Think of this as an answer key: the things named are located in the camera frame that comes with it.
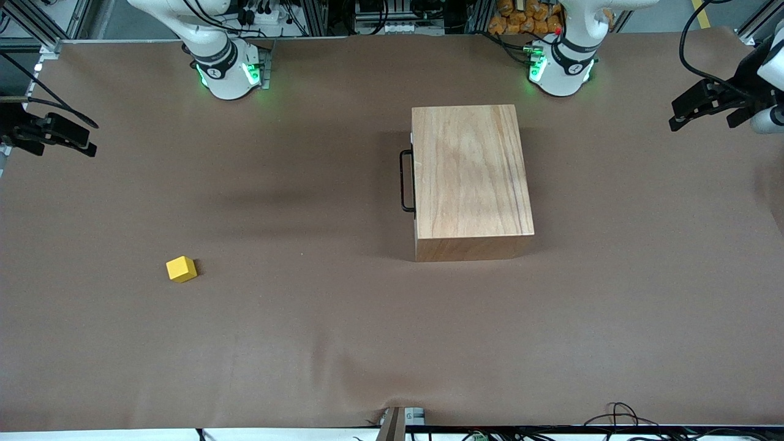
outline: wires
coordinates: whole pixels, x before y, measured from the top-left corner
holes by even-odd
[[[387,25],[387,18],[390,16],[390,5],[387,0],[379,0],[379,24],[370,35],[378,34]]]
[[[349,6],[354,4],[354,0],[343,0],[343,8],[340,9],[340,17],[343,19],[343,26],[346,27],[346,31],[348,31],[348,35],[356,35],[357,32],[354,30],[354,23],[352,19],[352,12],[348,8]]]
[[[517,56],[517,54],[512,52],[513,50],[519,50],[519,51],[523,52],[523,51],[525,51],[525,46],[511,45],[511,44],[509,44],[507,42],[504,42],[501,38],[494,37],[493,35],[490,35],[486,31],[474,31],[472,33],[473,34],[477,34],[477,35],[482,35],[483,37],[487,38],[491,42],[494,42],[496,45],[501,46],[503,51],[506,52],[506,54],[512,60],[515,60],[515,61],[517,61],[518,63],[520,63],[520,64],[522,64],[524,66],[531,66],[532,65],[532,62],[530,60],[521,59],[521,58],[519,58]]]
[[[355,6],[356,0],[344,0],[343,7],[340,9],[340,19],[343,26],[346,28],[348,35],[356,35],[357,31],[354,29],[354,16],[356,15],[351,6]],[[370,35],[376,35],[381,32],[387,25],[387,19],[390,15],[390,6],[387,0],[378,0],[379,2],[379,23],[373,29]]]
[[[192,6],[190,0],[183,0],[183,3],[185,3],[185,6],[187,6],[188,9],[190,9],[191,12],[199,20],[204,21],[205,23],[207,23],[207,24],[209,24],[211,26],[218,27],[219,29],[224,29],[225,31],[234,32],[237,35],[240,35],[242,32],[255,32],[256,34],[258,34],[260,36],[263,36],[264,38],[269,38],[269,37],[267,37],[267,34],[263,33],[261,30],[254,29],[254,30],[247,30],[247,31],[245,31],[243,29],[237,29],[236,27],[224,26],[223,23],[221,23],[218,20],[210,17],[209,14],[204,10],[204,8],[201,7],[201,3],[198,0],[194,0],[194,2],[196,4],[196,7],[199,8],[199,11],[201,11],[201,13],[199,13],[199,11],[194,9],[194,7]]]
[[[294,21],[294,24],[296,25],[297,29],[299,29],[300,34],[302,34],[303,37],[307,37],[308,36],[307,30],[296,18],[296,14],[294,13],[292,8],[291,0],[281,0],[281,4],[283,5],[284,8],[286,8],[286,11],[289,13],[289,16]]]
[[[702,4],[695,9],[694,13],[689,17],[686,21],[686,26],[684,26],[684,30],[681,32],[681,43],[678,45],[678,56],[681,58],[681,64],[686,67],[686,70],[690,71],[692,74],[699,75],[705,79],[709,79],[713,82],[717,82],[722,86],[730,89],[731,91],[745,97],[748,100],[754,101],[755,98],[750,93],[746,92],[745,90],[741,90],[729,82],[717,77],[716,75],[712,75],[703,71],[700,71],[698,68],[692,66],[691,64],[686,61],[686,56],[684,55],[684,45],[686,44],[686,34],[688,33],[688,29],[691,27],[691,24],[694,23],[694,20],[697,16],[708,6],[711,4],[720,5],[721,3],[731,2],[732,0],[704,0]]]
[[[612,413],[613,413],[612,425],[615,425],[617,423],[615,414],[617,414],[619,407],[625,407],[629,411],[629,413],[633,415],[632,418],[634,419],[634,425],[640,425],[640,419],[637,418],[637,412],[635,412],[634,409],[632,409],[632,406],[629,406],[628,404],[620,401],[612,403]]]
[[[615,425],[615,418],[616,417],[632,417],[634,419],[634,421],[635,421],[635,425],[639,425],[640,421],[644,421],[644,422],[646,422],[646,423],[648,423],[650,425],[659,425],[658,423],[655,423],[654,421],[648,420],[646,418],[638,417],[636,414],[616,414],[615,412],[612,413],[612,414],[597,415],[596,417],[593,417],[593,418],[589,419],[588,421],[584,422],[583,425],[589,425],[590,423],[598,420],[599,418],[604,418],[604,417],[612,417],[612,421],[613,421],[612,424],[613,425]]]
[[[93,121],[87,115],[85,115],[85,114],[81,113],[80,111],[75,110],[73,107],[69,106],[68,103],[63,101],[62,98],[58,97],[56,93],[52,92],[52,90],[49,87],[46,87],[46,84],[41,82],[41,80],[36,78],[35,75],[30,73],[30,71],[25,69],[21,64],[17,63],[16,60],[11,58],[7,53],[0,53],[0,56],[5,58],[6,60],[8,60],[8,62],[10,62],[11,64],[13,64],[14,67],[19,69],[32,82],[34,82],[35,84],[41,86],[41,89],[44,89],[50,96],[52,96],[52,98],[54,98],[57,101],[57,103],[54,103],[52,101],[44,101],[44,100],[39,100],[38,98],[30,98],[30,97],[28,97],[27,100],[29,100],[31,103],[41,103],[41,104],[53,105],[54,107],[61,108],[61,109],[65,110],[65,111],[69,111],[70,113],[74,114],[77,118],[81,119],[88,126],[94,128],[94,129],[98,128],[98,124],[96,124],[95,121]]]

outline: yellow block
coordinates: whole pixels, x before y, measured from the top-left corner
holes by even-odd
[[[694,6],[694,10],[696,11],[697,8],[702,4],[702,0],[691,0],[691,4]],[[708,14],[705,13],[705,10],[697,14],[697,21],[699,22],[700,29],[707,29],[710,27],[710,22],[708,21]]]
[[[185,256],[166,262],[166,269],[169,278],[177,283],[187,282],[198,275],[193,260]]]

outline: table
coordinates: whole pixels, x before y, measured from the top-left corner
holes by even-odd
[[[101,125],[88,159],[0,180],[2,430],[672,424],[784,417],[784,151],[679,133],[678,35],[611,35],[546,97],[479,36],[280,42],[271,89],[214,99],[179,43],[74,44],[42,79]],[[690,35],[731,74],[727,29]],[[411,108],[515,104],[535,238],[417,264],[399,207]],[[170,282],[185,254],[201,275]]]

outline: black cable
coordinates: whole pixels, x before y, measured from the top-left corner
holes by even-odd
[[[292,8],[291,0],[281,0],[281,2],[284,4],[284,7],[289,12],[289,15],[292,18],[292,20],[294,20],[294,24],[297,26],[297,29],[299,29],[300,34],[302,34],[303,37],[307,37],[308,36],[307,30],[299,22],[299,19],[297,19],[296,14],[294,13],[294,10]]]
[[[494,42],[496,45],[501,46],[503,51],[506,52],[506,54],[512,60],[515,60],[515,61],[517,61],[518,63],[520,63],[520,64],[522,64],[524,66],[531,66],[533,64],[530,60],[523,60],[521,58],[518,58],[517,55],[515,55],[512,52],[512,50],[520,50],[520,51],[522,51],[522,50],[524,50],[524,46],[511,45],[511,44],[509,44],[507,42],[504,42],[501,38],[496,38],[496,37],[490,35],[488,32],[485,32],[485,31],[474,31],[472,33],[473,34],[477,34],[477,35],[482,35],[482,36],[486,37],[487,39],[489,39],[491,42]]]
[[[196,9],[194,9],[194,7],[193,7],[193,6],[192,6],[192,4],[189,2],[189,0],[183,0],[183,3],[185,3],[185,6],[187,6],[187,7],[188,7],[188,9],[190,9],[190,10],[191,10],[191,12],[192,12],[192,13],[193,13],[193,14],[194,14],[194,15],[195,15],[195,16],[196,16],[196,17],[197,17],[199,20],[201,20],[201,21],[204,21],[205,23],[207,23],[207,24],[209,24],[209,25],[211,25],[211,26],[218,27],[219,29],[223,29],[223,30],[225,30],[225,31],[231,31],[231,32],[234,32],[234,33],[236,33],[236,34],[238,34],[238,35],[240,35],[242,32],[245,32],[244,30],[242,30],[242,29],[237,29],[236,27],[229,27],[229,26],[224,26],[224,25],[223,25],[221,22],[219,22],[218,20],[216,20],[216,19],[214,19],[214,18],[210,17],[210,16],[209,16],[209,14],[208,14],[208,13],[207,13],[207,12],[204,10],[204,8],[202,8],[202,7],[201,7],[201,3],[200,3],[198,0],[194,0],[194,2],[196,3],[196,6],[199,8],[199,10],[201,10],[201,13],[199,13],[199,12],[198,12]],[[269,37],[267,37],[267,34],[265,34],[264,32],[262,32],[260,29],[259,29],[259,30],[252,30],[252,31],[251,31],[251,30],[248,30],[247,32],[255,32],[255,33],[257,33],[258,35],[260,35],[260,36],[263,36],[264,38],[269,38]]]
[[[379,0],[379,24],[370,35],[378,34],[387,25],[387,18],[390,16],[390,5],[387,0]]]
[[[63,99],[62,99],[62,98],[58,97],[56,93],[54,93],[54,92],[53,92],[53,91],[52,91],[52,90],[51,90],[49,87],[47,87],[47,86],[46,86],[46,84],[44,84],[44,83],[43,83],[41,80],[39,80],[38,78],[36,78],[36,77],[35,77],[35,75],[33,75],[32,73],[30,73],[30,71],[28,71],[27,69],[25,69],[25,68],[24,68],[24,67],[23,67],[21,64],[17,63],[17,62],[16,62],[16,60],[14,60],[13,58],[11,58],[11,57],[10,57],[10,56],[9,56],[7,53],[0,53],[0,56],[2,56],[3,58],[5,58],[6,60],[8,60],[8,62],[10,62],[11,64],[13,64],[13,65],[14,65],[14,67],[16,67],[17,69],[19,69],[19,70],[20,70],[20,71],[21,71],[23,74],[25,74],[25,75],[26,75],[26,76],[27,76],[27,77],[28,77],[28,78],[29,78],[29,79],[30,79],[32,82],[34,82],[35,84],[37,84],[37,85],[41,86],[41,89],[44,89],[44,91],[46,91],[46,92],[47,92],[47,93],[48,93],[48,94],[49,94],[49,95],[50,95],[52,98],[54,98],[54,99],[55,99],[55,100],[56,100],[58,103],[60,103],[60,105],[57,105],[57,106],[55,106],[55,107],[61,108],[61,109],[65,110],[65,111],[69,111],[70,113],[72,113],[72,114],[76,115],[76,117],[77,117],[77,118],[81,119],[81,120],[82,120],[82,121],[83,121],[85,124],[87,124],[88,126],[90,126],[90,127],[94,128],[94,129],[97,129],[97,128],[98,128],[98,124],[96,124],[96,122],[95,122],[95,121],[93,121],[92,119],[88,118],[88,117],[87,117],[87,115],[85,115],[85,114],[81,113],[80,111],[77,111],[77,110],[76,110],[76,109],[74,109],[73,107],[69,106],[69,105],[68,105],[68,103],[66,103],[65,101],[63,101]],[[38,98],[28,98],[28,100],[29,100],[30,102],[33,102],[33,103],[34,103],[34,102],[39,102],[39,101],[38,101]]]
[[[637,412],[635,412],[634,409],[632,409],[632,406],[629,406],[628,404],[621,401],[617,401],[611,404],[612,404],[612,413],[613,413],[612,425],[615,425],[616,423],[615,414],[619,406],[625,407],[629,411],[629,413],[633,415],[632,418],[634,419],[634,425],[640,425],[640,419],[637,418]]]
[[[63,106],[62,104],[55,103],[54,101],[42,100],[40,98],[27,97],[27,101],[29,101],[31,103],[46,104],[47,106],[52,106],[53,108],[59,108],[59,109],[65,110],[65,111],[69,111],[70,113],[74,114],[74,116],[76,116],[76,118],[79,118],[82,121],[84,121],[85,124],[87,124],[88,126],[93,127],[95,129],[98,128],[98,125],[96,124],[95,121],[93,121],[89,116],[81,113],[80,111],[78,111],[78,110],[76,110],[74,108]]]
[[[650,425],[656,425],[656,426],[659,425],[659,423],[657,423],[657,422],[648,420],[647,418],[638,417],[637,415],[633,415],[633,414],[602,414],[602,415],[597,415],[596,417],[593,417],[593,418],[589,419],[588,421],[584,422],[583,425],[589,425],[591,422],[596,421],[599,418],[616,417],[616,416],[617,417],[633,417],[636,420],[644,421],[644,422],[646,422],[646,423],[648,423]]]
[[[741,89],[733,86],[729,82],[726,82],[725,80],[717,77],[716,75],[712,75],[712,74],[706,73],[704,71],[700,71],[698,68],[690,65],[688,63],[688,61],[686,61],[686,56],[684,55],[684,45],[686,44],[686,34],[688,33],[688,29],[691,27],[691,24],[694,23],[694,20],[697,18],[699,13],[702,12],[708,5],[711,5],[711,4],[720,5],[721,3],[727,3],[727,2],[731,2],[731,1],[732,0],[704,0],[704,2],[702,2],[702,4],[697,9],[695,9],[694,13],[686,21],[686,26],[684,26],[684,30],[681,32],[681,43],[678,45],[678,56],[681,59],[681,64],[683,64],[684,67],[686,67],[686,70],[690,71],[692,74],[699,75],[699,76],[701,76],[703,78],[706,78],[706,79],[709,79],[709,80],[711,80],[713,82],[717,82],[717,83],[721,84],[722,86],[726,87],[727,89],[730,89],[733,92],[735,92],[735,93],[737,93],[737,94],[739,94],[739,95],[741,95],[741,96],[743,96],[743,97],[745,97],[745,98],[747,98],[749,100],[754,101],[754,100],[756,100],[754,98],[754,96],[752,96],[750,93],[746,92],[745,90],[741,90]]]

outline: green connector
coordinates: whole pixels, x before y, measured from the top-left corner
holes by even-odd
[[[542,48],[536,46],[524,46],[523,53],[527,53],[528,55],[542,55],[544,52]]]

